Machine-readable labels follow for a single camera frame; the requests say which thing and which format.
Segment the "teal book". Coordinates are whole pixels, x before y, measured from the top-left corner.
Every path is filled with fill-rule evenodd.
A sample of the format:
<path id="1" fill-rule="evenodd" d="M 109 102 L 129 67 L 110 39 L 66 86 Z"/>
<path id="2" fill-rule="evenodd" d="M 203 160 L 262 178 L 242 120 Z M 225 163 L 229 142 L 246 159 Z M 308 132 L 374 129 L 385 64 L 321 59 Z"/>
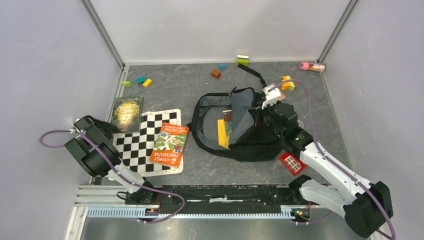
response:
<path id="1" fill-rule="evenodd" d="M 225 134 L 227 142 L 230 140 L 230 135 L 232 133 L 232 111 L 231 110 L 224 110 L 222 112 L 223 121 L 224 121 L 224 128 L 225 128 Z"/>

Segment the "dark green fantasy book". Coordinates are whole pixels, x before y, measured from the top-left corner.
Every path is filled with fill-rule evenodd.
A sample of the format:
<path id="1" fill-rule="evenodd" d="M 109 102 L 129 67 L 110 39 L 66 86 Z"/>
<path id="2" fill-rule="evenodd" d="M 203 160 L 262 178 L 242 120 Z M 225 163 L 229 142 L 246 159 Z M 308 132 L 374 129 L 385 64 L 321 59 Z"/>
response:
<path id="1" fill-rule="evenodd" d="M 144 97 L 116 97 L 113 101 L 111 123 L 118 133 L 135 133 L 140 130 Z"/>

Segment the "black student backpack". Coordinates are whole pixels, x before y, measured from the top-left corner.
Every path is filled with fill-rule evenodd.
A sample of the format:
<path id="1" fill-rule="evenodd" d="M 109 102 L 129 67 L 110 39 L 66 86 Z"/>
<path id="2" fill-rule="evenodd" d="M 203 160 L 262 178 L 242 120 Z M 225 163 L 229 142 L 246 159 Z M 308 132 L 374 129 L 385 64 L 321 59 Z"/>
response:
<path id="1" fill-rule="evenodd" d="M 268 86 L 259 72 L 241 64 L 238 67 L 258 77 L 262 89 Z M 187 126 L 197 145 L 216 156 L 240 162 L 262 162 L 273 160 L 285 151 L 298 158 L 305 147 L 297 139 L 302 128 L 298 125 L 294 107 L 277 101 L 278 132 L 273 132 L 262 122 L 256 123 L 255 108 L 262 106 L 262 102 L 261 91 L 256 92 L 252 87 L 234 88 L 229 93 L 208 93 L 198 100 Z M 223 110 L 232 112 L 229 149 L 218 143 L 217 121 Z"/>

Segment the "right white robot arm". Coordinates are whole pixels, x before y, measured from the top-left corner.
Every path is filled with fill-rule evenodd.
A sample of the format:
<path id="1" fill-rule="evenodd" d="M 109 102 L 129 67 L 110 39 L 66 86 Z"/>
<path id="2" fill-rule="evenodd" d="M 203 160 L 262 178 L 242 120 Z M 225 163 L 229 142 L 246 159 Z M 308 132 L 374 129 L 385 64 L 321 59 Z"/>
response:
<path id="1" fill-rule="evenodd" d="M 391 222 L 392 198 L 382 181 L 373 183 L 334 158 L 317 142 L 314 133 L 299 127 L 294 107 L 277 102 L 254 109 L 256 122 L 267 127 L 281 141 L 285 156 L 299 165 L 305 164 L 324 177 L 330 186 L 322 186 L 309 176 L 301 175 L 289 189 L 295 204 L 310 201 L 344 218 L 358 236 L 369 238 L 375 232 L 389 240 L 396 239 Z"/>

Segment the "yellow book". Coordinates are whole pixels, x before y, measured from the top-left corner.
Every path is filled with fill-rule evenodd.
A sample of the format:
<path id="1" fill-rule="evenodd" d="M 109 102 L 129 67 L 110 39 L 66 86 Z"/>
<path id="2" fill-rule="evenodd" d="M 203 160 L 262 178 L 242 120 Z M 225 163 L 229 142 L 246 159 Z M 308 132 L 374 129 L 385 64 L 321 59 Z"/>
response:
<path id="1" fill-rule="evenodd" d="M 217 120 L 217 134 L 218 134 L 218 144 L 226 149 L 229 149 L 229 138 L 227 136 L 225 121 L 223 119 Z"/>

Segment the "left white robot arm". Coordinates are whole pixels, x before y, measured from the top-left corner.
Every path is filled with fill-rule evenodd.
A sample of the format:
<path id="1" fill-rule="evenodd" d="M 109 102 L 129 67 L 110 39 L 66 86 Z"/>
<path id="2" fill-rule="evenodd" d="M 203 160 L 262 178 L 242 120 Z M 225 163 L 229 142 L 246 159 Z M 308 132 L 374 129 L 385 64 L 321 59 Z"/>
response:
<path id="1" fill-rule="evenodd" d="M 122 185 L 126 192 L 117 196 L 127 204 L 151 204 L 157 200 L 153 185 L 125 166 L 122 154 L 112 144 L 114 134 L 119 132 L 114 124 L 86 115 L 77 119 L 73 127 L 78 136 L 64 146 L 86 173 Z"/>

